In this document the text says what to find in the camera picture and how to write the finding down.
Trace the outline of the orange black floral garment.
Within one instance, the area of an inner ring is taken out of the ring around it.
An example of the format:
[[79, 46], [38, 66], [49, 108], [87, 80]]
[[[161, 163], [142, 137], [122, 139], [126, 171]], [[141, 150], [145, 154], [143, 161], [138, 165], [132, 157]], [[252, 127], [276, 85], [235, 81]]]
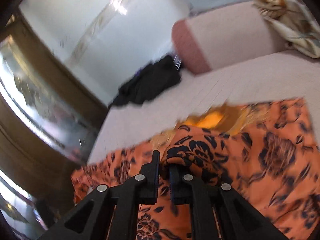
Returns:
[[216, 107], [173, 129], [108, 152], [71, 176], [74, 202], [100, 184], [117, 186], [160, 153], [206, 184], [228, 183], [289, 239], [319, 230], [319, 147], [303, 98]]

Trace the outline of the wooden door with glass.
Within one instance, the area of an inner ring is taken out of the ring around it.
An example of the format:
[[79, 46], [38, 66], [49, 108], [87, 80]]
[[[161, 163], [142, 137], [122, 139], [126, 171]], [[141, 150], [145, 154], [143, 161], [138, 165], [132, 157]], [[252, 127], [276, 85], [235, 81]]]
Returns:
[[107, 113], [14, 13], [1, 28], [1, 213], [18, 239], [37, 239], [73, 207], [71, 174]]

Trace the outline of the black garment on bed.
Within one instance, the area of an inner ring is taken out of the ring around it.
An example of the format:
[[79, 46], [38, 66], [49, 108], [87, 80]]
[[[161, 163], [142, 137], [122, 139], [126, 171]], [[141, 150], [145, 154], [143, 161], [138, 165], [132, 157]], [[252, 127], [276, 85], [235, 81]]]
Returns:
[[152, 101], [165, 90], [180, 83], [182, 68], [182, 60], [176, 55], [166, 55], [159, 61], [146, 65], [118, 88], [118, 94], [108, 107], [120, 107], [128, 103], [142, 105], [146, 101]]

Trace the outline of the pink bolster with red end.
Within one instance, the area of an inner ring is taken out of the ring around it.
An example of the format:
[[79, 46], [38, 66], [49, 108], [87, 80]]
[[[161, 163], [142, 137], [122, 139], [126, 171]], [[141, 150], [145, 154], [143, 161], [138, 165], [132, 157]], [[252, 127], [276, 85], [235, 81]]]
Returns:
[[253, 1], [179, 20], [172, 26], [171, 39], [184, 67], [195, 75], [286, 49], [285, 40]]

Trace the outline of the cream floral crumpled cloth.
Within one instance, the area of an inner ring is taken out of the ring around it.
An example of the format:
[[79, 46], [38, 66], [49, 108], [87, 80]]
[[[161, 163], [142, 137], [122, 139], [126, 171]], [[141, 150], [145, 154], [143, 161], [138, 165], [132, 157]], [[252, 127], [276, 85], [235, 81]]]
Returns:
[[253, 0], [253, 3], [289, 48], [319, 58], [319, 24], [302, 0]]

